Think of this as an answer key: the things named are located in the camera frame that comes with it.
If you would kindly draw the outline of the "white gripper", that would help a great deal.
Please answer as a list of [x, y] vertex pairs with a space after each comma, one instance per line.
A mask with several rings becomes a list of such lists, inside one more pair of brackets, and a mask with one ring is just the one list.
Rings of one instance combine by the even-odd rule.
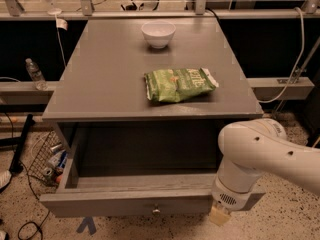
[[216, 177], [213, 181], [212, 196], [217, 203], [214, 203], [211, 207], [209, 220], [217, 226], [223, 226], [231, 218], [228, 210], [250, 210], [255, 205], [255, 202], [250, 200], [252, 192], [252, 187], [245, 192], [230, 190]]

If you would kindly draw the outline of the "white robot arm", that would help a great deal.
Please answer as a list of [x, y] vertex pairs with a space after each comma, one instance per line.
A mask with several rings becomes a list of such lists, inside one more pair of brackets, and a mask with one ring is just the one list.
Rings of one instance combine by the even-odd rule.
[[265, 172], [320, 195], [320, 149], [288, 141], [284, 127], [273, 119], [224, 126], [218, 147], [223, 158], [213, 181], [209, 213], [210, 221], [218, 226], [246, 206]]

